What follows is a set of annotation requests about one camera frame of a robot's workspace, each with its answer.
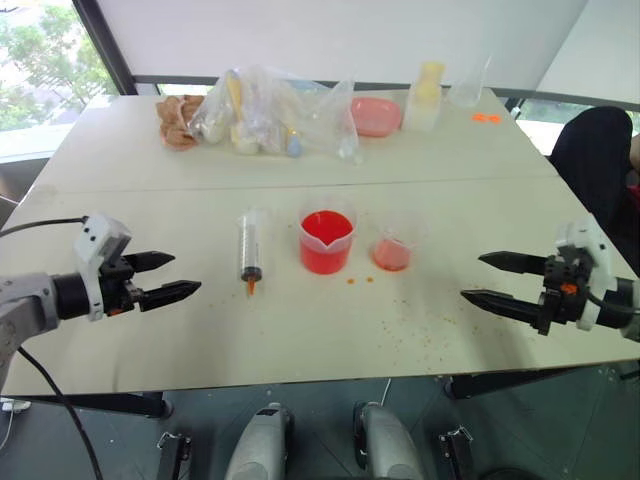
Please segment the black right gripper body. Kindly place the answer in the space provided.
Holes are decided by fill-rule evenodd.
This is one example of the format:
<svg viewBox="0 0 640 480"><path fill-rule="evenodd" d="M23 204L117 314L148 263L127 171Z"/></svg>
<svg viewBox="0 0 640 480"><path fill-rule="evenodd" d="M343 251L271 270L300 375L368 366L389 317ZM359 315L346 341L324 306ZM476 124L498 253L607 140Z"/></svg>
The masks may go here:
<svg viewBox="0 0 640 480"><path fill-rule="evenodd" d="M549 256L544 262L543 287L536 320L538 334L546 336L552 323L577 323L587 302L587 283L593 260L586 253Z"/></svg>

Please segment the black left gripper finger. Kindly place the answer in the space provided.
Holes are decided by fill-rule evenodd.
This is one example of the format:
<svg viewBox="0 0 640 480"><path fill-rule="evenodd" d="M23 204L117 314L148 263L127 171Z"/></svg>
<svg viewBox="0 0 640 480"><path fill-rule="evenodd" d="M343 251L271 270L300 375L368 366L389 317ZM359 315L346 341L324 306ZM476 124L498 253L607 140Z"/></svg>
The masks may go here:
<svg viewBox="0 0 640 480"><path fill-rule="evenodd" d="M175 257L171 254L160 251L145 251L128 254L124 260L131 266L135 273L152 271L172 262Z"/></svg>
<svg viewBox="0 0 640 480"><path fill-rule="evenodd" d="M180 302L194 294L201 285L199 281L179 280L144 291L138 299L139 309L141 312L147 312Z"/></svg>

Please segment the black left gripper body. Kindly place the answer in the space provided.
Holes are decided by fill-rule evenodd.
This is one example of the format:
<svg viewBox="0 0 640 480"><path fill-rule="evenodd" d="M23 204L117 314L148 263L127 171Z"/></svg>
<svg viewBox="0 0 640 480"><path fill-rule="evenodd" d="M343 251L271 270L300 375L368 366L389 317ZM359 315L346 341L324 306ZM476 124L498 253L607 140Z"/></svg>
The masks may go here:
<svg viewBox="0 0 640 480"><path fill-rule="evenodd" d="M141 254L129 254L103 263L99 269L99 284L104 313L111 317L131 311L142 299L143 291L132 278L142 265Z"/></svg>

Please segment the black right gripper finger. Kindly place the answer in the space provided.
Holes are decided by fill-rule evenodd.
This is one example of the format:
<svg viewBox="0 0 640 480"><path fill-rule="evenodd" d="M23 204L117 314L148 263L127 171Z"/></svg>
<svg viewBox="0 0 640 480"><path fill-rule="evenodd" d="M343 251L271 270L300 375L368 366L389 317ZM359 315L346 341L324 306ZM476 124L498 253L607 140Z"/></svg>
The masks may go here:
<svg viewBox="0 0 640 480"><path fill-rule="evenodd" d="M502 271L543 275L547 258L510 251L496 251L482 254L478 260Z"/></svg>
<svg viewBox="0 0 640 480"><path fill-rule="evenodd" d="M537 304L518 300L511 295L486 289L462 290L463 298L480 309L527 324L534 324L539 315Z"/></svg>

